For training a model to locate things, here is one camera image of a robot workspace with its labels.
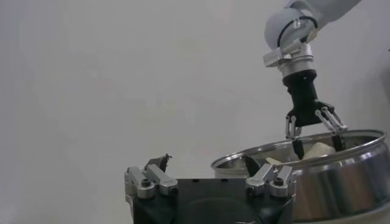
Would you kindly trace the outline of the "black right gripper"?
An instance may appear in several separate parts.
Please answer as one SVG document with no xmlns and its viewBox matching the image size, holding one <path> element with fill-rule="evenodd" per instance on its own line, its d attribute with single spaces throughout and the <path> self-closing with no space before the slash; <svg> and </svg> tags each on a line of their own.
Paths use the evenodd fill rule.
<svg viewBox="0 0 390 224">
<path fill-rule="evenodd" d="M 283 78 L 292 98 L 293 108 L 286 116 L 285 136 L 292 142 L 294 153 L 298 159 L 303 159 L 304 149 L 300 140 L 301 127 L 323 123 L 331 132 L 333 147 L 337 152 L 346 149 L 342 133 L 348 130 L 335 111 L 334 106 L 321 102 L 316 93 L 314 79 L 317 73 L 314 69 L 295 72 Z"/>
</svg>

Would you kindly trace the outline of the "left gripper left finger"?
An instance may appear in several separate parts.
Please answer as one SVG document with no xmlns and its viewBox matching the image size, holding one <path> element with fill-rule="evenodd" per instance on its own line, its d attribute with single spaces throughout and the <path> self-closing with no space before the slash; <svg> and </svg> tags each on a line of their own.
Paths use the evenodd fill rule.
<svg viewBox="0 0 390 224">
<path fill-rule="evenodd" d="M 154 198 L 157 193 L 162 196 L 175 197 L 179 192 L 179 182 L 165 173 L 168 161 L 172 158 L 165 154 L 150 159 L 140 169 L 138 166 L 128 167 L 124 172 L 124 190 L 127 200 L 138 197 L 143 200 Z"/>
</svg>

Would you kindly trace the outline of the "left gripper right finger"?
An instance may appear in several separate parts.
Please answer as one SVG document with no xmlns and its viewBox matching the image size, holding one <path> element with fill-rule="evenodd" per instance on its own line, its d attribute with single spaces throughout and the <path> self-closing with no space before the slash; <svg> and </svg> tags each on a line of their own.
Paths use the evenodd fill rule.
<svg viewBox="0 0 390 224">
<path fill-rule="evenodd" d="M 242 156 L 249 176 L 245 179 L 246 194 L 252 197 L 270 195 L 275 198 L 296 197 L 296 177 L 291 166 L 262 162 L 252 156 Z"/>
</svg>

